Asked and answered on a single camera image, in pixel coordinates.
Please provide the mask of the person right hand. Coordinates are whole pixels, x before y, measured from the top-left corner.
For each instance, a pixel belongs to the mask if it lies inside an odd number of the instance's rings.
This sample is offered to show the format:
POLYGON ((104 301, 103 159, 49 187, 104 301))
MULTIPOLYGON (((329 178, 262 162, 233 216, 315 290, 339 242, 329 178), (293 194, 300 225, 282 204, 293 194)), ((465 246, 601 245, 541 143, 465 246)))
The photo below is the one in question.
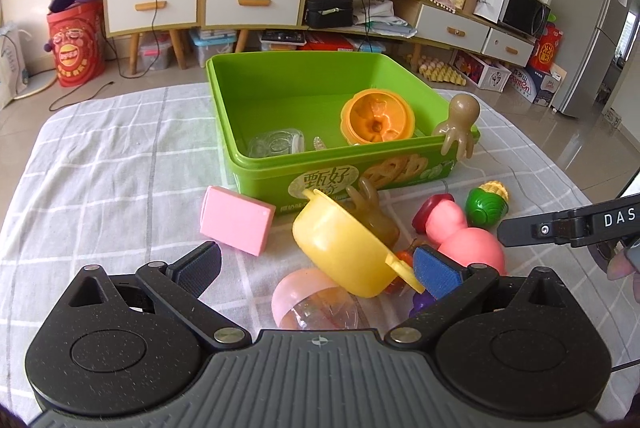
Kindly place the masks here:
POLYGON ((628 249, 622 245, 615 248, 615 255, 608 263, 606 276, 608 281, 617 281, 632 276, 632 290, 634 291, 634 299, 640 303, 640 275, 638 269, 631 263, 627 257, 628 249))

